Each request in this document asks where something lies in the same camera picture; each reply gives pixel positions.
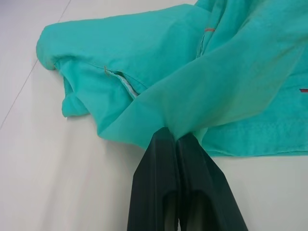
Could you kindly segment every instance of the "folded fabric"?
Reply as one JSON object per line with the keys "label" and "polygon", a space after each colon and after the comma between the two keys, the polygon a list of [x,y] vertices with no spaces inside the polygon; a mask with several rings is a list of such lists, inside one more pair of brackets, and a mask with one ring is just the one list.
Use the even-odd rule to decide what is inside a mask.
{"label": "folded fabric", "polygon": [[64,77],[64,116],[146,148],[169,127],[211,155],[308,154],[305,0],[196,5],[46,27],[37,56]]}

